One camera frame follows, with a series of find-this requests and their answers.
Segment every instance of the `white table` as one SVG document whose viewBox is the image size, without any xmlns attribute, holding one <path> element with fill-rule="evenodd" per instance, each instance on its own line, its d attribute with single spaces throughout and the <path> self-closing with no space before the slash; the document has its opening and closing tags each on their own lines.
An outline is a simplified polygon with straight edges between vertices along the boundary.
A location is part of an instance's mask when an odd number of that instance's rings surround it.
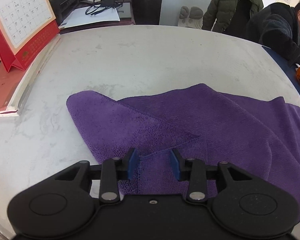
<svg viewBox="0 0 300 240">
<path fill-rule="evenodd" d="M 10 199 L 76 163 L 96 164 L 67 111 L 69 95 L 94 90 L 115 100 L 205 83 L 261 100 L 300 96 L 274 60 L 249 41 L 171 26 L 118 26 L 63 34 L 21 117 L 0 118 L 0 230 Z M 98 193 L 94 185 L 91 194 Z"/>
</svg>

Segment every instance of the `purple cloth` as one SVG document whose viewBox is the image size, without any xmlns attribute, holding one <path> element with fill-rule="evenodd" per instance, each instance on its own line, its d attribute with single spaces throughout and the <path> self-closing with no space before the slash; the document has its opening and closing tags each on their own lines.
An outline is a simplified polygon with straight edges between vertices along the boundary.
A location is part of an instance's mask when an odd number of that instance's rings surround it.
<svg viewBox="0 0 300 240">
<path fill-rule="evenodd" d="M 300 107 L 219 93 L 205 84 L 155 96 L 114 101 L 94 91 L 71 95 L 67 107 L 99 163 L 130 147 L 140 151 L 123 194 L 185 194 L 169 149 L 206 164 L 228 161 L 288 191 L 300 205 Z M 210 197 L 217 194 L 208 181 Z"/>
</svg>

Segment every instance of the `red calendar stand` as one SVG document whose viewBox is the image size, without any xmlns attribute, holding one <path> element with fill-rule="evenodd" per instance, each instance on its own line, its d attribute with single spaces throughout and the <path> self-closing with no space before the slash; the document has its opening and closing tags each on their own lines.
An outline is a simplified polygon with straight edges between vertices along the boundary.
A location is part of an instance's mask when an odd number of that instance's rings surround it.
<svg viewBox="0 0 300 240">
<path fill-rule="evenodd" d="M 9 72 L 10 68 L 16 67 L 26 70 L 39 52 L 59 33 L 55 20 L 46 25 L 33 36 L 16 54 L 12 52 L 0 30 L 0 59 Z"/>
</svg>

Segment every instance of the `screw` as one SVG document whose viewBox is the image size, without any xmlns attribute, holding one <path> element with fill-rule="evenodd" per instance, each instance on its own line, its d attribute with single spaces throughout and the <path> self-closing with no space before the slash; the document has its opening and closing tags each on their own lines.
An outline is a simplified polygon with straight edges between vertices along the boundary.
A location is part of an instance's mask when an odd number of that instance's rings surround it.
<svg viewBox="0 0 300 240">
<path fill-rule="evenodd" d="M 115 200 L 117 198 L 117 194 L 114 192 L 106 192 L 101 195 L 101 198 L 104 200 Z"/>
<path fill-rule="evenodd" d="M 189 197 L 193 200 L 202 200 L 206 197 L 205 193 L 202 193 L 200 191 L 191 192 L 189 194 Z"/>
</svg>

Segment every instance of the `green puffer jacket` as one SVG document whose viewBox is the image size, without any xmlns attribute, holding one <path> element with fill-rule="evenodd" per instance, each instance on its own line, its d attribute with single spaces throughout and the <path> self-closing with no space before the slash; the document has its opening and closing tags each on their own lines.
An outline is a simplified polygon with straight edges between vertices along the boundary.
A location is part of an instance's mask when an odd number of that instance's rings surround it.
<svg viewBox="0 0 300 240">
<path fill-rule="evenodd" d="M 239 0 L 211 0 L 207 12 L 203 15 L 203 30 L 222 33 L 230 24 Z M 252 3 L 250 17 L 263 9 L 262 0 L 249 0 Z"/>
</svg>

